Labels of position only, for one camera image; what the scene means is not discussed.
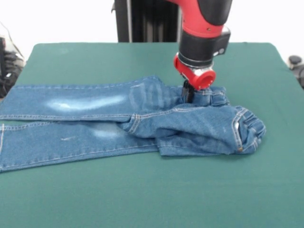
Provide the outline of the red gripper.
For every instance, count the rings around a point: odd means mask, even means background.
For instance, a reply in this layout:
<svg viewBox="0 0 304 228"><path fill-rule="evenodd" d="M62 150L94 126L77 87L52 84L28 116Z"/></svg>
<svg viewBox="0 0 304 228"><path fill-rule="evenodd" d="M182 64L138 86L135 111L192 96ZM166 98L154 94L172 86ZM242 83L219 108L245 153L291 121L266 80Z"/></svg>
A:
<svg viewBox="0 0 304 228"><path fill-rule="evenodd" d="M185 97L187 95L187 103L192 103L194 89L205 89L211 86L216 79L216 73L212 69L213 64L203 68L193 68L182 63L178 58L178 54L175 55L173 64L177 71L186 79L183 83L181 96Z"/></svg>

